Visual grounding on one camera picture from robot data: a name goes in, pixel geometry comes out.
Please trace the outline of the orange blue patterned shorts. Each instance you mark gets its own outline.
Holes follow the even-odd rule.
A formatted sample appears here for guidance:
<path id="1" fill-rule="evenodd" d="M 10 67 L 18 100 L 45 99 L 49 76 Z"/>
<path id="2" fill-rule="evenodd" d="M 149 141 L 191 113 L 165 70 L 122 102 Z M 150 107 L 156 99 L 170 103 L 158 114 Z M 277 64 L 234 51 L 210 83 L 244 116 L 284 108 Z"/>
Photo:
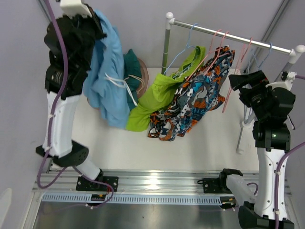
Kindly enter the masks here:
<path id="1" fill-rule="evenodd" d="M 183 137 L 207 112 L 217 109 L 225 102 L 220 89 L 234 62 L 235 50 L 223 46 L 220 56 L 205 73 L 213 58 L 202 64 L 189 81 L 184 80 L 178 86 L 167 107 L 150 115 L 149 138 L 173 141 L 178 136 Z"/>

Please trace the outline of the teal green shorts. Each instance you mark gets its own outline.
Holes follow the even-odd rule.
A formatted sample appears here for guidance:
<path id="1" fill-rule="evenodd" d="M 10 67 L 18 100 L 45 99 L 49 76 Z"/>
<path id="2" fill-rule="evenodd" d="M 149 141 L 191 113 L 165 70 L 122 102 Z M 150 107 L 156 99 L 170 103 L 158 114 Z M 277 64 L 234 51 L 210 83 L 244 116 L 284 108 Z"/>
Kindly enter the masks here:
<path id="1" fill-rule="evenodd" d="M 124 80 L 128 84 L 132 97 L 127 93 L 127 103 L 129 109 L 132 110 L 136 107 L 133 99 L 138 103 L 137 89 L 139 88 L 141 82 L 138 78 L 142 78 L 140 62 L 133 52 L 129 49 L 126 54 L 123 55 L 124 58 Z"/>

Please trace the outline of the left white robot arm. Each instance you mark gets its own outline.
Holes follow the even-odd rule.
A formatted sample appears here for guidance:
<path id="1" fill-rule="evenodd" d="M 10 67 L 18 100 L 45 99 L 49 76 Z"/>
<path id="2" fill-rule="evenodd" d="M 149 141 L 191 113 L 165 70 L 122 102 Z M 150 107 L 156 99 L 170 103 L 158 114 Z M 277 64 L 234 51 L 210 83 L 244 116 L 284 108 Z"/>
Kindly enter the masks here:
<path id="1" fill-rule="evenodd" d="M 83 83 L 91 69 L 95 43 L 107 35 L 94 11 L 54 19 L 47 27 L 44 43 L 50 66 L 45 75 L 48 101 L 47 133 L 36 153 L 52 158 L 62 168 L 73 167 L 87 178 L 91 190 L 103 186 L 103 171 L 89 158 L 89 150 L 72 139 L 72 128 Z"/>

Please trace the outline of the light blue shorts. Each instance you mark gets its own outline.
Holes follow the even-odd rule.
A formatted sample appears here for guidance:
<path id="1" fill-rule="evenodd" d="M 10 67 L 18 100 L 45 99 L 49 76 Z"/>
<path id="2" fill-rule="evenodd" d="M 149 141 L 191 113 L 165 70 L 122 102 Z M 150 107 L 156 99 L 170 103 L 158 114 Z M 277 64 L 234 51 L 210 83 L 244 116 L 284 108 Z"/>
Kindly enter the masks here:
<path id="1" fill-rule="evenodd" d="M 94 10 L 106 38 L 93 48 L 91 70 L 83 83 L 89 105 L 99 109 L 109 126 L 124 129 L 130 114 L 128 97 L 133 105 L 138 99 L 124 79 L 124 58 L 118 30 L 99 10 Z"/>

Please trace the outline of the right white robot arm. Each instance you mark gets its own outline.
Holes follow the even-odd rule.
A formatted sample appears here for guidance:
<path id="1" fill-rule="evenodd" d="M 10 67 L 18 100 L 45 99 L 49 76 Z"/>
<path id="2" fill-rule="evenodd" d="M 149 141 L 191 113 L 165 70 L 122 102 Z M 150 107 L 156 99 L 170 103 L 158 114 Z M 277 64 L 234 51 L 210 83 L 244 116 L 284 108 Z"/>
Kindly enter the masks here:
<path id="1" fill-rule="evenodd" d="M 259 161 L 258 192 L 254 195 L 243 174 L 224 169 L 218 179 L 222 192 L 231 191 L 239 207 L 243 229 L 293 229 L 285 208 L 285 165 L 291 135 L 286 120 L 293 109 L 291 92 L 295 73 L 284 72 L 281 81 L 270 83 L 262 71 L 229 76 L 231 88 L 239 90 L 241 102 L 252 108 L 256 117 L 253 137 Z"/>

